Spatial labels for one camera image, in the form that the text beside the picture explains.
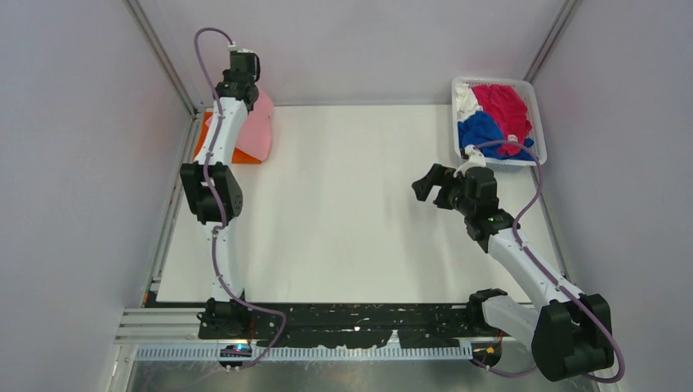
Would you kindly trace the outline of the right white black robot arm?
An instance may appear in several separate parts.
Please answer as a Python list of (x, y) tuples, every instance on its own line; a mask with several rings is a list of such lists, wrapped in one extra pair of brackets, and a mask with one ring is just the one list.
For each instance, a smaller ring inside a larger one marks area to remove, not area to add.
[(562, 381), (612, 367), (616, 349), (610, 306), (562, 277), (533, 249), (517, 218), (499, 206), (498, 183), (488, 167), (460, 172), (438, 163), (411, 185), (424, 202), (434, 188), (439, 209), (463, 215), (467, 234), (496, 260), (530, 299), (531, 307), (501, 290), (470, 296), (467, 326), (477, 335), (507, 333), (531, 353), (549, 381)]

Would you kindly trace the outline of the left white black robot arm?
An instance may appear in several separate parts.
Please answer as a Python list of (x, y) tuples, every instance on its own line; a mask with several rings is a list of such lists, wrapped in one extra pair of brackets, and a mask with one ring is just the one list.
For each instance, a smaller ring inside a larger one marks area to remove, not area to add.
[(203, 226), (205, 238), (211, 244), (211, 297), (199, 320), (210, 331), (232, 338), (250, 331), (252, 316), (244, 302), (235, 255), (235, 227), (244, 196), (230, 161), (241, 127), (259, 97), (256, 83), (260, 72), (256, 53), (230, 53), (230, 66), (212, 89), (215, 102), (201, 150), (192, 163), (184, 163), (180, 168), (190, 212)]

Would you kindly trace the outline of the pink t shirt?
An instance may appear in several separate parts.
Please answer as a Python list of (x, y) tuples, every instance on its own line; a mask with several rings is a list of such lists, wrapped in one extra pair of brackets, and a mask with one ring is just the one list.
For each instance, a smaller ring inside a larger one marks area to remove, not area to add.
[(261, 159), (262, 162), (268, 158), (274, 108), (273, 100), (259, 88), (259, 98), (241, 127), (235, 148)]

